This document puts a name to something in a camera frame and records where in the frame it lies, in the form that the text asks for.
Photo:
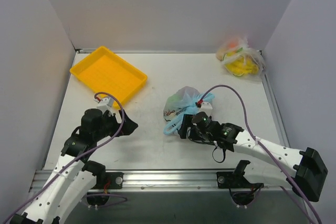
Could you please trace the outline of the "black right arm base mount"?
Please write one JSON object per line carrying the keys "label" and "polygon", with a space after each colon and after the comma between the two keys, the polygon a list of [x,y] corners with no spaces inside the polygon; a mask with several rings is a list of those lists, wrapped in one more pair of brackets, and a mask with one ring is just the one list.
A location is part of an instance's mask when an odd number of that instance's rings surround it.
{"label": "black right arm base mount", "polygon": [[217,172],[217,187],[220,189],[263,188],[263,183],[250,183],[245,178],[245,169],[249,168],[250,163],[250,161],[241,160],[234,170]]}

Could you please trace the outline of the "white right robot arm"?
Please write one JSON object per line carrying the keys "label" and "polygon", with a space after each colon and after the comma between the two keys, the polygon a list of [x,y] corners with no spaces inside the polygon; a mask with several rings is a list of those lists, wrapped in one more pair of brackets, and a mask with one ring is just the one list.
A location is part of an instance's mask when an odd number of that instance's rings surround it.
{"label": "white right robot arm", "polygon": [[241,153],[266,163],[254,168],[251,161],[240,161],[233,173],[233,181],[239,187],[250,184],[269,184],[287,187],[298,196],[317,202],[328,174],[328,169],[313,148],[293,149],[262,138],[253,138],[242,127],[212,120],[205,112],[185,115],[178,129],[180,138],[188,136],[210,141],[224,152]]}

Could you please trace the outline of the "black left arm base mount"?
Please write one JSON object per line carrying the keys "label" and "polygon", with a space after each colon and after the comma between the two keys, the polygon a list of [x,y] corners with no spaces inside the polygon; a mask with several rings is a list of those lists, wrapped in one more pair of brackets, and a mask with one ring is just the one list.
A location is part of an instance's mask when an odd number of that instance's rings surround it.
{"label": "black left arm base mount", "polygon": [[123,185],[122,172],[104,172],[97,176],[96,184],[92,189],[109,190],[109,189],[121,189]]}

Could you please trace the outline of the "light blue printed plastic bag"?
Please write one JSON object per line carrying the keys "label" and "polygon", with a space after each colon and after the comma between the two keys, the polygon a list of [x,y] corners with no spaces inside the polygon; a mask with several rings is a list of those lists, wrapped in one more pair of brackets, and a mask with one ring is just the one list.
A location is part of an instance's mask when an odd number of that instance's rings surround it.
{"label": "light blue printed plastic bag", "polygon": [[176,134],[182,127],[182,121],[185,114],[197,114],[199,108],[196,106],[196,103],[203,95],[204,94],[200,93],[197,89],[185,86],[172,96],[168,97],[163,109],[163,118],[166,122],[163,134]]}

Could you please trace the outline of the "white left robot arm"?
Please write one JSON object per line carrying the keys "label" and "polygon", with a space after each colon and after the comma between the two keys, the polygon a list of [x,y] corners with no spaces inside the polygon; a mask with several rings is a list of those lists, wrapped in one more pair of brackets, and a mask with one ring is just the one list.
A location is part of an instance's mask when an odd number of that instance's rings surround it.
{"label": "white left robot arm", "polygon": [[109,110],[88,109],[81,123],[65,141],[53,172],[43,188],[6,223],[64,223],[69,213],[92,187],[106,183],[106,167],[89,158],[99,147],[99,141],[109,137],[131,135],[138,124],[124,110],[119,110],[118,122]]}

